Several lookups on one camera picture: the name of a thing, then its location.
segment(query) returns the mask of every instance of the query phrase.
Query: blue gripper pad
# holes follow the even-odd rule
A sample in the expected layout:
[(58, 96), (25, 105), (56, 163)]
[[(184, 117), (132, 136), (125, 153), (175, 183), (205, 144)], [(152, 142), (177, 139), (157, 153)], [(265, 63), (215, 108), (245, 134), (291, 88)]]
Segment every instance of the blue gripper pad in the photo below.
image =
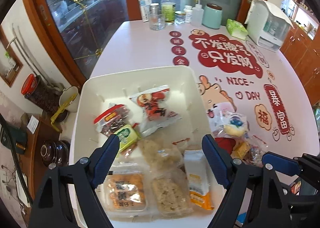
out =
[(90, 164), (93, 164), (91, 170), (92, 180), (90, 181), (93, 188), (97, 188), (106, 179), (109, 169), (119, 151), (120, 140), (117, 135), (110, 135), (102, 147), (95, 149), (90, 156)]
[(202, 138), (202, 150), (218, 184), (228, 189), (230, 185), (228, 172), (232, 169), (231, 156), (226, 150), (218, 147), (211, 135)]
[(289, 159), (278, 154), (268, 152), (262, 157), (263, 165), (269, 163), (275, 171), (281, 172), (288, 176), (299, 175), (301, 169), (296, 160)]

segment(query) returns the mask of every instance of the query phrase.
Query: small glass cup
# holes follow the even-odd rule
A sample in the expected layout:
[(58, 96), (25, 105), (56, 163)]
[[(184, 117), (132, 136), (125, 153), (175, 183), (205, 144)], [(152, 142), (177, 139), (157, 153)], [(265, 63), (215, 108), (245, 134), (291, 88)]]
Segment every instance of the small glass cup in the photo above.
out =
[(175, 23), (176, 24), (184, 24), (186, 20), (186, 13), (183, 11), (176, 11), (175, 12)]
[(162, 30), (165, 27), (165, 16), (164, 14), (160, 15), (149, 15), (149, 28), (151, 30)]

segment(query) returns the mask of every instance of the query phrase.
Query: red snack bag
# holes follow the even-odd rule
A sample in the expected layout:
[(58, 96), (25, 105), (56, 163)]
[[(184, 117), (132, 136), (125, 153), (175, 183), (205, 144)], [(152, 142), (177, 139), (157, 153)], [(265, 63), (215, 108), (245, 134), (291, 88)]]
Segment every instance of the red snack bag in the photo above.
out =
[(143, 108), (144, 120), (139, 124), (142, 137), (146, 137), (158, 128), (166, 127), (180, 119), (176, 112), (165, 106), (165, 100), (168, 98), (169, 92), (169, 86), (163, 85), (129, 97), (130, 100)]

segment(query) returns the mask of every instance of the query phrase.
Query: wall socket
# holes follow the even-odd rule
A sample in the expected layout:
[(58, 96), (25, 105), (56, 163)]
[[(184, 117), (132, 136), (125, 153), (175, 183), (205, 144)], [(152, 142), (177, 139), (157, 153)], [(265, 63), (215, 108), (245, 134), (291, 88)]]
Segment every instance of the wall socket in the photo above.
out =
[(3, 195), (9, 197), (10, 194), (7, 191), (7, 173), (3, 169), (0, 169), (0, 182)]

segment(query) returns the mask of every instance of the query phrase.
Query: green snack package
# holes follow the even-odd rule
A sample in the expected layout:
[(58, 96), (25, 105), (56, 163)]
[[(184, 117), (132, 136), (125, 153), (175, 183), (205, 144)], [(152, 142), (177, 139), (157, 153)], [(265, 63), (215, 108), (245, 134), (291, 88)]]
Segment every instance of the green snack package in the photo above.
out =
[(227, 19), (226, 27), (229, 34), (233, 37), (245, 40), (248, 35), (248, 31), (240, 22), (232, 20), (230, 18)]
[(139, 139), (138, 134), (129, 124), (123, 126), (121, 129), (117, 130), (114, 134), (116, 134), (120, 139), (119, 152), (122, 152), (123, 150), (131, 146), (133, 143), (135, 143)]

